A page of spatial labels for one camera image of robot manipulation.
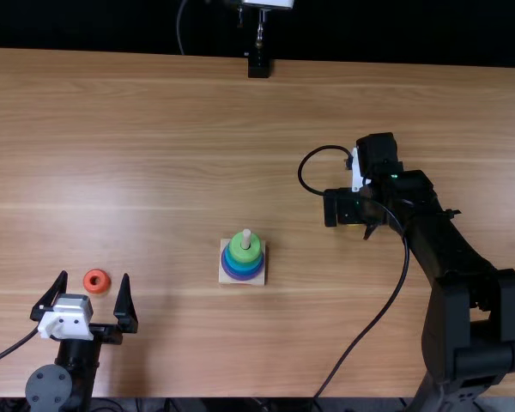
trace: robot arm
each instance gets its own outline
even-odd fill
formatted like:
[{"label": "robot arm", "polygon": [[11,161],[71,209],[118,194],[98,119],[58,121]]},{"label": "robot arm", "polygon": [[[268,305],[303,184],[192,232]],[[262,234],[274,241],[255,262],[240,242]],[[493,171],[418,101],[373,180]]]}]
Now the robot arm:
[{"label": "robot arm", "polygon": [[130,278],[124,275],[114,316],[116,324],[91,324],[89,297],[67,294],[67,272],[34,305],[30,318],[44,338],[59,341],[54,365],[40,367],[28,379],[25,394],[34,412],[86,412],[92,398],[101,345],[119,345],[123,333],[137,333]]},{"label": "robot arm", "polygon": [[[403,170],[391,133],[361,138],[353,157],[348,166],[359,170],[352,188],[324,191],[325,225],[365,224],[365,239],[384,224],[399,231],[384,210],[361,200],[383,204],[432,288],[421,337],[427,374],[406,410],[464,408],[515,372],[515,271],[497,270],[465,241],[451,222],[459,210],[440,207],[424,172]],[[488,319],[471,321],[474,307],[490,312]]]}]

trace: wood grain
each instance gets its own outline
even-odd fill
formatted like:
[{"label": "wood grain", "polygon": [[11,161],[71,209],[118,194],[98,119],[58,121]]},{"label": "wood grain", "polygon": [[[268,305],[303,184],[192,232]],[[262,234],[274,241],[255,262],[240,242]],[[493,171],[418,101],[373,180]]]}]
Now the wood grain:
[{"label": "wood grain", "polygon": [[[0,50],[0,351],[24,336],[60,270],[69,291],[99,267],[113,321],[130,273],[140,333],[104,347],[95,396],[310,396],[384,304],[403,261],[388,229],[323,226],[296,178],[321,144],[396,134],[469,242],[515,269],[515,70]],[[337,153],[306,169],[347,185]],[[220,286],[220,239],[250,227],[270,248],[265,288]],[[413,396],[425,367],[429,286],[412,261],[400,297],[326,396]],[[0,396],[23,396],[57,344],[0,361]],[[489,395],[515,396],[515,374]]]}]

